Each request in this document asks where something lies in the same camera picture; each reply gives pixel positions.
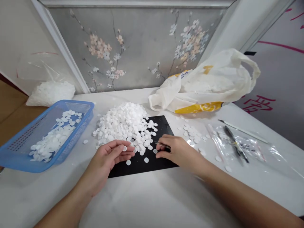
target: floral wall painting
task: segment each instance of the floral wall painting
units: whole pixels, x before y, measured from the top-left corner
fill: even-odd
[[[51,8],[91,92],[158,87],[197,66],[224,9]]]

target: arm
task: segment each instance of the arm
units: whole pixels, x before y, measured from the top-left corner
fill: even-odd
[[[183,138],[163,135],[159,142],[170,146],[171,153],[160,151],[156,158],[167,158],[203,179],[245,227],[304,227],[300,218],[210,163]]]
[[[35,226],[35,228],[77,227],[92,198],[104,187],[111,169],[118,162],[135,155],[130,142],[114,140],[96,151],[76,186],[60,200]]]

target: person's left hand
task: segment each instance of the person's left hand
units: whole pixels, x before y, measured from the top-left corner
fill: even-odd
[[[111,169],[115,164],[131,159],[135,155],[130,142],[114,140],[102,145],[90,161],[76,188],[92,197],[104,187]]]

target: tree branch painting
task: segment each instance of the tree branch painting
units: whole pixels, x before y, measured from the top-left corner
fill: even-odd
[[[113,20],[113,30],[114,30],[114,35],[116,40],[119,42],[120,45],[120,50],[118,51],[119,53],[116,53],[112,58],[110,57],[112,47],[108,43],[106,44],[105,41],[98,37],[97,34],[94,34],[90,29],[89,32],[86,31],[84,26],[81,24],[81,22],[77,19],[75,13],[73,12],[72,9],[70,9],[70,15],[72,18],[74,18],[77,23],[80,25],[81,30],[84,31],[89,35],[90,42],[89,44],[84,41],[84,46],[87,47],[88,51],[90,52],[91,55],[96,56],[97,59],[105,60],[107,63],[109,63],[109,70],[107,70],[105,73],[102,73],[98,67],[93,67],[92,71],[89,71],[89,76],[92,78],[92,82],[95,84],[95,87],[90,87],[91,92],[97,92],[98,86],[102,86],[102,84],[96,84],[96,80],[93,79],[93,74],[94,73],[99,73],[100,75],[106,75],[108,79],[110,79],[111,83],[107,85],[108,88],[112,88],[113,90],[116,91],[114,87],[115,80],[118,80],[120,77],[124,76],[126,72],[122,69],[118,68],[118,61],[121,59],[121,55],[124,53],[126,50],[124,46],[124,39],[121,35],[121,30],[117,29],[117,36],[116,36],[116,29],[115,29],[115,23],[114,23],[114,15],[113,12],[111,11],[112,14],[112,20]],[[85,58],[82,58],[85,63],[92,67],[91,64],[87,62]]]
[[[178,9],[171,9],[170,12],[171,14],[175,15],[175,23],[171,25],[169,35],[174,37],[174,41],[176,44],[175,54],[170,70],[166,76],[163,76],[162,71],[159,70],[159,62],[157,65],[158,68],[151,70],[148,67],[148,70],[152,74],[159,73],[156,75],[156,78],[162,77],[164,80],[166,80],[167,77],[171,75],[172,68],[176,61],[179,61],[176,66],[176,69],[178,69],[182,65],[182,68],[184,68],[184,70],[187,67],[188,62],[195,61],[197,59],[196,55],[202,54],[205,50],[205,43],[208,41],[209,38],[208,30],[203,31],[202,27],[199,26],[200,22],[198,19],[191,21],[191,11],[189,14],[189,19],[187,20],[187,26],[184,27],[183,32],[180,34],[181,39],[179,40],[179,42],[177,42],[176,29],[180,12]]]

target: white plastic bag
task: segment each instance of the white plastic bag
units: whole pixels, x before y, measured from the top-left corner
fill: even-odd
[[[75,86],[66,82],[69,74],[56,53],[39,52],[22,57],[17,67],[17,77],[36,84],[27,106],[50,107],[59,100],[71,100]]]
[[[241,65],[253,68],[252,78]],[[149,96],[150,108],[186,114],[215,111],[226,102],[250,93],[260,76],[257,64],[235,49],[211,56],[194,70],[167,78],[155,94]]]

